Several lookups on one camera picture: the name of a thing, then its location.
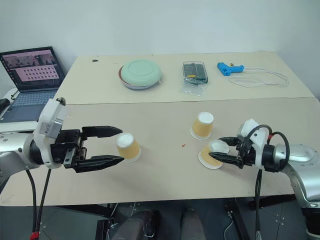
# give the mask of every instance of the paper cup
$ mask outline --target paper cup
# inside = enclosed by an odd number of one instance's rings
[[[131,133],[124,132],[118,135],[115,140],[119,154],[124,158],[123,161],[132,163],[141,156],[141,147]]]
[[[228,154],[230,151],[229,145],[221,140],[213,140],[209,142],[207,146],[202,149],[201,152],[198,154],[199,161],[208,169],[218,169],[224,163],[214,159],[209,153],[212,152],[220,152]]]
[[[213,128],[214,116],[207,111],[202,111],[198,114],[192,128],[191,135],[199,140],[206,140],[211,135]]]

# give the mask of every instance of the white cable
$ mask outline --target white cable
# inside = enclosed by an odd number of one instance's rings
[[[132,216],[132,214],[134,214],[135,207],[136,207],[136,202],[134,202],[134,204],[133,204],[133,208],[132,208],[130,217]]]
[[[116,205],[114,206],[114,209],[113,209],[113,211],[112,211],[112,213],[111,213],[110,218],[112,218],[112,216],[114,215],[114,213],[115,213],[115,210],[116,210],[117,206],[118,206],[118,203],[116,203]]]
[[[288,77],[286,75],[279,73],[279,72],[270,71],[270,70],[263,69],[263,68],[245,68],[243,70],[243,73],[261,73],[261,72],[275,75],[275,76],[285,80],[285,83],[279,83],[277,81],[264,81],[255,75],[230,76],[229,81],[233,84],[236,84],[236,85],[239,85],[239,86],[242,86],[245,88],[254,88],[254,87],[260,87],[263,85],[272,85],[272,86],[276,86],[276,87],[286,87],[289,85]]]
[[[233,220],[231,220],[230,224],[224,229],[224,232],[223,232],[223,237],[224,237],[224,240],[226,240],[226,233],[227,233],[227,230],[232,226],[232,224],[234,223]]]

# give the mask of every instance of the beige table surface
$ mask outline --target beige table surface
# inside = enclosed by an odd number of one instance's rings
[[[119,69],[135,59],[149,59],[156,62],[163,73],[160,85],[143,91],[126,88],[118,77]],[[202,61],[208,75],[207,89],[202,96],[179,92],[183,82],[183,62]],[[228,81],[217,68],[218,62],[244,65],[247,68],[264,68],[288,77],[289,86],[264,86],[246,88]],[[265,81],[283,81],[266,73],[254,75]],[[110,103],[157,103],[214,101],[261,98],[303,98],[313,97],[307,87],[275,52],[252,53],[206,53],[206,54],[164,54],[131,56],[79,56],[75,60],[56,98],[64,97],[66,104],[110,104]]]
[[[210,139],[197,140],[190,127],[200,111],[214,114]],[[142,156],[100,171],[75,173],[60,167],[51,173],[45,205],[80,205],[133,201],[253,196],[257,169],[224,164],[205,168],[198,152],[210,141],[234,136],[240,124],[254,118],[283,132],[291,144],[320,151],[320,104],[314,97],[261,98],[205,102],[86,104],[68,106],[64,129],[110,125],[135,135]],[[87,157],[117,155],[116,137],[86,141]],[[47,169],[31,170],[40,202]],[[261,195],[292,194],[283,173],[263,173]],[[0,195],[2,206],[31,206],[31,186],[25,172],[13,175]]]

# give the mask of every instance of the laptop keyboard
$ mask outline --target laptop keyboard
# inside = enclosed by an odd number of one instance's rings
[[[19,94],[14,100],[12,106],[27,106],[27,105],[40,105],[46,104],[49,99],[53,99],[55,91],[49,92],[33,92]]]

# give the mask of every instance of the floor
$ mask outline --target floor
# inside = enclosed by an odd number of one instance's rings
[[[237,198],[236,202],[250,239],[254,239],[255,212],[248,207],[253,198]],[[151,201],[120,203],[116,209],[117,219],[125,219],[144,209],[158,210],[161,224],[156,240],[178,240],[180,237],[181,214],[185,209],[193,208],[198,213],[207,240],[223,240],[224,229],[231,222],[225,211],[228,198],[193,199],[173,201]],[[97,221],[103,217],[80,213],[62,208],[47,206],[43,209],[40,240],[94,240]],[[304,240],[306,225],[296,201],[277,204],[260,210],[260,222],[263,239],[268,240]],[[31,207],[0,207],[0,239],[29,239],[32,228]],[[110,237],[117,227],[110,231]],[[238,240],[234,224],[227,230],[226,239]]]

